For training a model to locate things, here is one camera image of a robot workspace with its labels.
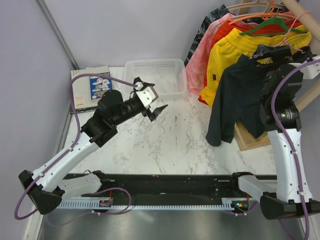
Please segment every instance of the clothing rack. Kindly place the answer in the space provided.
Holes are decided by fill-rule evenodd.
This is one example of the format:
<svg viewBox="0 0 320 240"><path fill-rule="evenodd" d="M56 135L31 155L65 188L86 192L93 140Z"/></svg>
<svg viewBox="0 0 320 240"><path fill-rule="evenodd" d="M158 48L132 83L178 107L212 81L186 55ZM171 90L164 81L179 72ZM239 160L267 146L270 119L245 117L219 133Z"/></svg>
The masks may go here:
<svg viewBox="0 0 320 240"><path fill-rule="evenodd" d="M253 0L242 0L241 4L237 5L237 8L240 8L238 13L246 15L250 10L248 4L252 2ZM281 0L281 2L292 13L292 15L296 17L306 11L306 9L304 9L298 2L296 2L296 0ZM309 30L312 36L320 43L320 24L311 16L311 14L303 14L299 17L299 21ZM320 78L296 101L297 109L299 111L302 111L319 95ZM270 144L266 132L264 132L258 138L254 138L241 122L237 122L235 124L234 138L237 141L237 144L241 151L254 149Z"/></svg>

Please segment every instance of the pink tie-dye garment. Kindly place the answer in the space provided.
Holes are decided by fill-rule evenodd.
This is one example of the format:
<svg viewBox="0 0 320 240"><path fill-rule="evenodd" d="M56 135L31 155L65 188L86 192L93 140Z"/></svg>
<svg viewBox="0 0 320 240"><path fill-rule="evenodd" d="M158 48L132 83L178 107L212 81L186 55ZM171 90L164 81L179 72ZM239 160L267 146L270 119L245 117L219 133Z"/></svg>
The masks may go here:
<svg viewBox="0 0 320 240"><path fill-rule="evenodd" d="M185 67L187 88L190 92L197 96L200 96L200 91L204 88L204 75L207 72L207 64L210 56L212 40L222 24L231 19L233 16L233 14L227 13L222 18L210 24L198 47L194 51L189 63ZM253 28L258 25L254 22L244 23L243 21L239 21L237 24Z"/></svg>

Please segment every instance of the yellow garment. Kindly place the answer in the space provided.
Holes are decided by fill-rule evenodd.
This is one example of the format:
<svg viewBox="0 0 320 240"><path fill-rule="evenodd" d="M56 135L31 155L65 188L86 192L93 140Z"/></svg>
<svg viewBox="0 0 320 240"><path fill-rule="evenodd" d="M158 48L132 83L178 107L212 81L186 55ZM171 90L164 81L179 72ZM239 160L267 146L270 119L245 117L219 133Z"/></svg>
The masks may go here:
<svg viewBox="0 0 320 240"><path fill-rule="evenodd" d="M307 33L299 34L290 32L286 42L296 49L300 49L310 43L312 36L303 25L298 26L296 29ZM234 28L227 36L220 39L210 51L206 71L207 86L200 92L201 98L206 101L210 107L212 107L214 103L221 75L227 67L235 64L242 54L251 57L257 50L259 44L274 46L285 38L284 35L276 35L273 37L241 36L239 33L241 33L241 31ZM291 51L292 54L297 52L297 50L293 48L291 48ZM259 60L261 64L265 64L267 61L268 59Z"/></svg>

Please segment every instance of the marble table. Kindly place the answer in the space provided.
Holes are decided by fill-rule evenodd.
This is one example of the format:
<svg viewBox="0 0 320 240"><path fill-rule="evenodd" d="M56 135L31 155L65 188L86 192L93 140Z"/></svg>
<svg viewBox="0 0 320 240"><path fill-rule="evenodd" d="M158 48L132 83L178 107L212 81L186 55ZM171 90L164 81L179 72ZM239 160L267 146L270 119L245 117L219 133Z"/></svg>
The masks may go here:
<svg viewBox="0 0 320 240"><path fill-rule="evenodd" d="M124 67L111 67L111 76L122 78ZM125 86L114 84L124 91ZM235 140L213 147L205 139L211 108L187 92L175 100L158 100L153 108L168 104L156 121L138 114L117 127L118 134L80 162L71 173L101 170L109 174L214 174L249 171L276 174L271 146L240 151ZM93 112L79 114L83 125ZM76 136L72 116L66 143Z"/></svg>

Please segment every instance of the laundry basket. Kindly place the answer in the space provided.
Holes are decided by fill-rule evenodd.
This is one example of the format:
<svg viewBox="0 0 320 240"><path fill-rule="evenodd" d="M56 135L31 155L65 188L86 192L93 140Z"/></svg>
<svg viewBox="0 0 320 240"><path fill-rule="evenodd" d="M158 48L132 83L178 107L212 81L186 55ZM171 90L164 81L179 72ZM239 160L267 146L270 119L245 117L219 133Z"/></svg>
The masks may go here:
<svg viewBox="0 0 320 240"><path fill-rule="evenodd" d="M181 59L132 60L125 64L123 80L132 83L136 77L155 84L159 99L178 99L187 90L187 75Z"/></svg>

